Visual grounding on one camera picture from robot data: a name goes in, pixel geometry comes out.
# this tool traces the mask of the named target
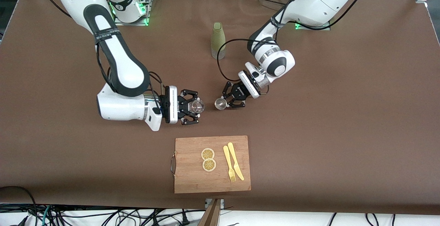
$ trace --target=yellow utensil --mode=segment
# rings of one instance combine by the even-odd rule
[[[228,162],[228,174],[229,174],[229,179],[232,182],[235,182],[235,172],[232,169],[232,165],[231,165],[231,157],[229,156],[229,149],[227,146],[223,146],[223,152],[224,152],[224,156],[226,157],[226,162]]]
[[[237,162],[237,157],[235,156],[234,145],[232,143],[228,143],[228,147],[229,147],[229,151],[231,152],[232,159],[234,159],[234,170],[237,173],[237,175],[239,176],[239,178],[242,181],[244,181],[245,178],[243,177],[242,171],[240,170],[240,167],[239,167],[239,162]]]

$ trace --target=yellow knife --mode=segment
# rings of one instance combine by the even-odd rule
[[[232,159],[234,159],[234,170],[239,176],[239,178],[244,181],[244,177],[242,171],[240,170],[239,163],[237,162],[237,157],[235,156],[234,145],[232,143],[228,143],[229,152],[231,152]]]

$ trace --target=green bottle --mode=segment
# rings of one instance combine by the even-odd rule
[[[211,54],[212,57],[217,59],[217,52],[220,49],[220,47],[226,42],[226,39],[224,37],[223,32],[223,26],[221,23],[214,23],[214,26],[212,28],[212,35],[211,35]],[[226,54],[225,50],[226,46],[223,46],[219,53],[219,59],[224,58]]]

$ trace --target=fork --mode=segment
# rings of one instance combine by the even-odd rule
[[[235,182],[235,172],[232,169],[232,165],[231,165],[231,157],[229,156],[229,148],[228,146],[223,146],[223,152],[224,152],[224,156],[226,157],[226,162],[228,162],[228,167],[229,167],[229,179],[231,180],[231,182]]]

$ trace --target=teal cable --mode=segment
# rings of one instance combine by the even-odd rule
[[[49,205],[46,207],[46,210],[44,210],[43,220],[42,220],[41,226],[44,226],[45,223],[46,223],[46,215],[47,215],[47,211],[49,210],[50,206],[51,206],[51,205],[49,204]]]

